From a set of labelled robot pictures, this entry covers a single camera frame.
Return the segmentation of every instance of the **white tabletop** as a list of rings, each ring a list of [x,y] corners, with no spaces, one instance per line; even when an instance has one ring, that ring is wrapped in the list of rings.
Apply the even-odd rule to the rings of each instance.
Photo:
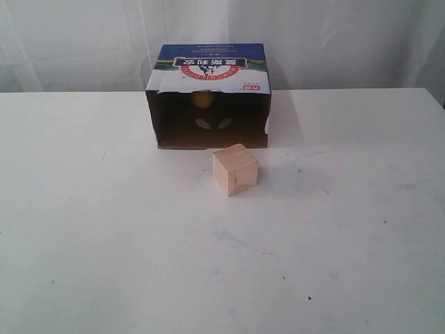
[[[444,110],[276,91],[269,132],[226,198],[144,93],[0,94],[0,333],[444,333]]]

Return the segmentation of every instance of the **yellow ball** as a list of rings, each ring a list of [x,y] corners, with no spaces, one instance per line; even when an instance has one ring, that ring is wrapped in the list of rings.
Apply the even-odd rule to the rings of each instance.
[[[209,108],[215,100],[214,92],[193,92],[191,94],[192,103],[198,108]]]

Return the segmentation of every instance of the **white curtain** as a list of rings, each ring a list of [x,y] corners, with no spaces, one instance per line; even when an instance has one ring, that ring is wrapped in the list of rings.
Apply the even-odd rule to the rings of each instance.
[[[274,89],[426,87],[445,0],[0,0],[0,91],[143,90],[164,43],[263,42]]]

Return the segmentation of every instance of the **upside-down box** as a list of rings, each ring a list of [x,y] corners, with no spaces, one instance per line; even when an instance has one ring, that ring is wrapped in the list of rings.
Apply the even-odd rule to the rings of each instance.
[[[207,108],[191,98],[202,91],[212,92]],[[164,45],[145,93],[159,148],[267,147],[262,44]]]

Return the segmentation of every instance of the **wooden cube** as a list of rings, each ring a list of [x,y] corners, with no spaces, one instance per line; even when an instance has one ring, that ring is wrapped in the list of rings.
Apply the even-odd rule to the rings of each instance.
[[[257,185],[258,161],[242,144],[213,154],[213,175],[228,196]]]

